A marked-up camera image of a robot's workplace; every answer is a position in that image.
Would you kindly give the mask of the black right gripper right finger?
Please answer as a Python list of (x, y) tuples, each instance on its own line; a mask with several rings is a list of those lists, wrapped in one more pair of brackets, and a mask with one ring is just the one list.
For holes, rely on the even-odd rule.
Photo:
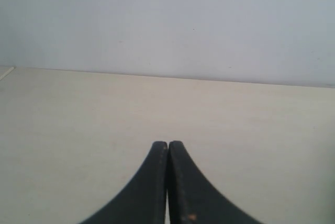
[(181, 141), (169, 144), (167, 192), (170, 223), (255, 223), (214, 188)]

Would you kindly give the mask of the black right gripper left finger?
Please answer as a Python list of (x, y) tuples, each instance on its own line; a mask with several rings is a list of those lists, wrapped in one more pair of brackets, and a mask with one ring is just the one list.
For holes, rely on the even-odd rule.
[(165, 223), (168, 145), (156, 141), (128, 184), (84, 223)]

